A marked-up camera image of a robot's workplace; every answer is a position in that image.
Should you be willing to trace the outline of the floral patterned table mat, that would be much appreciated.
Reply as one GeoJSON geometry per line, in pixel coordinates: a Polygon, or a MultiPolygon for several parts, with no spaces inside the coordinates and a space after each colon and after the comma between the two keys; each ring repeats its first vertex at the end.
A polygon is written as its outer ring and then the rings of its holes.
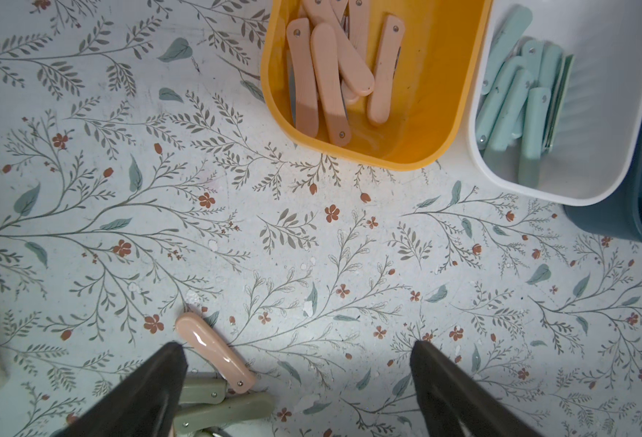
{"type": "Polygon", "coordinates": [[[0,436],[60,431],[192,311],[275,397],[235,436],[423,435],[417,340],[548,436],[642,436],[642,247],[299,147],[267,1],[0,1],[0,436]]]}

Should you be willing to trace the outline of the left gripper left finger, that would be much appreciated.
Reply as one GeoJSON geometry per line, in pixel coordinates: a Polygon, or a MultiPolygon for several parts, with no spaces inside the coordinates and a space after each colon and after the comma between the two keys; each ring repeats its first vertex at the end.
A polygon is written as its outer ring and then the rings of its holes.
{"type": "Polygon", "coordinates": [[[168,342],[58,435],[167,437],[186,371],[183,346],[168,342]]]}

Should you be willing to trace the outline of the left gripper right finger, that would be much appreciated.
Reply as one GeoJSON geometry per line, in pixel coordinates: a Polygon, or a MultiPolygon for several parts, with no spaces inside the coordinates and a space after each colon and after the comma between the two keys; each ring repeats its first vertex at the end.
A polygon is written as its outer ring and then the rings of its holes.
{"type": "Polygon", "coordinates": [[[430,436],[537,436],[430,342],[418,340],[410,371],[430,436]]]}

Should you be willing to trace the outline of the yellow plastic storage box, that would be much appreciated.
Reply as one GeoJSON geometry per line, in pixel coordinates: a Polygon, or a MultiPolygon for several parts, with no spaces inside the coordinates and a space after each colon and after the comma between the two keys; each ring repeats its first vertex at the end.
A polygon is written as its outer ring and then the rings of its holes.
{"type": "Polygon", "coordinates": [[[293,123],[286,28],[297,18],[300,5],[298,1],[273,2],[261,61],[265,102],[286,136],[299,146],[335,158],[396,171],[422,169],[440,158],[459,131],[492,2],[370,2],[370,65],[375,61],[387,16],[401,19],[406,32],[388,122],[380,127],[370,125],[367,101],[361,98],[348,106],[352,138],[346,147],[330,143],[325,127],[312,138],[299,132],[293,123]]]}

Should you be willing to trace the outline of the pink fruit knife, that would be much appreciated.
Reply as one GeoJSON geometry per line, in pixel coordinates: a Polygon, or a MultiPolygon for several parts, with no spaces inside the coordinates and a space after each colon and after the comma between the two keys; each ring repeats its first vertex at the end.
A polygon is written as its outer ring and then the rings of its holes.
{"type": "Polygon", "coordinates": [[[332,144],[346,147],[352,133],[341,92],[336,36],[330,24],[320,23],[314,27],[310,48],[326,132],[332,144]]]}
{"type": "Polygon", "coordinates": [[[349,0],[349,41],[366,61],[368,54],[368,34],[371,2],[369,0],[349,0]]]}
{"type": "Polygon", "coordinates": [[[405,24],[399,17],[386,16],[375,60],[375,87],[367,101],[368,121],[376,127],[389,119],[395,69],[405,31],[405,24]]]}
{"type": "Polygon", "coordinates": [[[301,4],[314,25],[328,24],[334,31],[338,67],[347,86],[357,96],[369,96],[374,91],[375,78],[345,35],[331,3],[328,0],[302,0],[301,4]]]}
{"type": "Polygon", "coordinates": [[[319,131],[319,114],[310,34],[310,22],[305,17],[292,20],[286,28],[293,122],[299,132],[315,138],[319,131]]]}
{"type": "Polygon", "coordinates": [[[182,314],[175,330],[201,357],[210,362],[239,394],[250,391],[257,382],[243,359],[201,317],[192,312],[182,314]]]}

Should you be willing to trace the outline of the olive fruit knife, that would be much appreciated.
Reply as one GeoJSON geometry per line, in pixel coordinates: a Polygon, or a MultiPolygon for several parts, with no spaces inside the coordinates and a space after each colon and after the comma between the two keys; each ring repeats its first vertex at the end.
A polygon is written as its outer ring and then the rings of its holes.
{"type": "Polygon", "coordinates": [[[226,393],[227,382],[223,379],[188,377],[184,380],[179,404],[219,404],[226,393]]]}
{"type": "Polygon", "coordinates": [[[176,435],[194,433],[224,424],[266,419],[275,411],[275,399],[268,393],[228,398],[219,404],[195,404],[180,409],[173,418],[176,435]]]}

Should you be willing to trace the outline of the mint fruit knife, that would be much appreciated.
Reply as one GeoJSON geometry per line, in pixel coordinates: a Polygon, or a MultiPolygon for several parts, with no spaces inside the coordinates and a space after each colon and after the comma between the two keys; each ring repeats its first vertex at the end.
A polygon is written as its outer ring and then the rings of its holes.
{"type": "Polygon", "coordinates": [[[528,98],[534,78],[527,69],[519,69],[510,84],[486,148],[486,155],[503,153],[512,140],[512,131],[528,98]]]}
{"type": "Polygon", "coordinates": [[[547,87],[534,87],[529,91],[525,107],[518,183],[535,189],[539,184],[544,131],[552,92],[547,87]]]}
{"type": "Polygon", "coordinates": [[[475,136],[479,150],[485,150],[506,95],[517,71],[526,67],[523,56],[509,58],[501,67],[477,114],[475,136]]]}
{"type": "Polygon", "coordinates": [[[527,70],[532,75],[534,84],[537,84],[539,80],[544,46],[544,41],[534,38],[525,40],[521,45],[521,56],[525,60],[527,70]]]}
{"type": "Polygon", "coordinates": [[[481,94],[488,95],[501,66],[516,46],[525,30],[532,23],[532,11],[523,5],[516,5],[492,38],[492,46],[482,80],[481,94]]]}
{"type": "Polygon", "coordinates": [[[548,44],[543,49],[538,76],[538,87],[552,89],[559,76],[563,49],[555,44],[548,44]]]}
{"type": "Polygon", "coordinates": [[[572,65],[574,64],[575,56],[568,55],[560,62],[560,67],[557,72],[556,81],[552,89],[552,105],[548,111],[547,123],[544,131],[543,138],[543,155],[550,152],[556,137],[556,129],[558,127],[560,113],[563,109],[563,102],[566,97],[570,77],[572,74],[572,65]]]}

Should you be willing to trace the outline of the white plastic storage box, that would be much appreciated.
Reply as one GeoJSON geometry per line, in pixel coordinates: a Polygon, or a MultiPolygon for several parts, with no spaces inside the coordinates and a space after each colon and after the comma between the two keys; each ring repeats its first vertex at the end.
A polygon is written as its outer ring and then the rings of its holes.
{"type": "Polygon", "coordinates": [[[574,207],[608,198],[630,168],[642,124],[642,1],[523,2],[533,14],[526,36],[557,43],[575,56],[553,150],[535,189],[515,181],[516,164],[493,172],[479,157],[474,129],[486,71],[475,71],[461,130],[439,160],[465,183],[574,207]]]}

